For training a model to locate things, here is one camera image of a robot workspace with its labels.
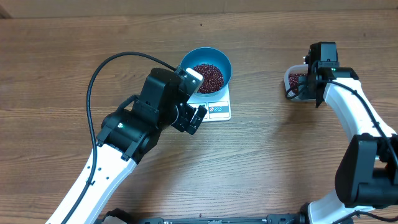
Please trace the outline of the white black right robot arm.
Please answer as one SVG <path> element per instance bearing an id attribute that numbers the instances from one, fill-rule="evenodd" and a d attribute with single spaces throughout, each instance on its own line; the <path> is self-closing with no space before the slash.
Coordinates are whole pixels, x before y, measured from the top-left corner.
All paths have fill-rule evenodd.
<path id="1" fill-rule="evenodd" d="M 356 72 L 341 67 L 335 42 L 312 44 L 304 58 L 307 72 L 298 83 L 285 84 L 289 100 L 326 103 L 336 114 L 349 146 L 335 174 L 335 188 L 300 212 L 302 223 L 352 223 L 397 205 L 397 133 L 377 114 Z"/>

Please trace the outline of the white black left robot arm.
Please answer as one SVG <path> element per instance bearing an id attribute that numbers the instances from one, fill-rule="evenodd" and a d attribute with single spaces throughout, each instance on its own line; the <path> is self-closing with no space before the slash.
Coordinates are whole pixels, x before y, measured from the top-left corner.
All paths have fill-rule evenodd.
<path id="1" fill-rule="evenodd" d="M 206 108 L 187 102 L 204 78 L 191 68 L 176 72 L 154 68 L 141 94 L 133 95 L 107 115 L 90 157 L 48 223 L 94 223 L 109 198 L 172 126 L 195 134 Z"/>

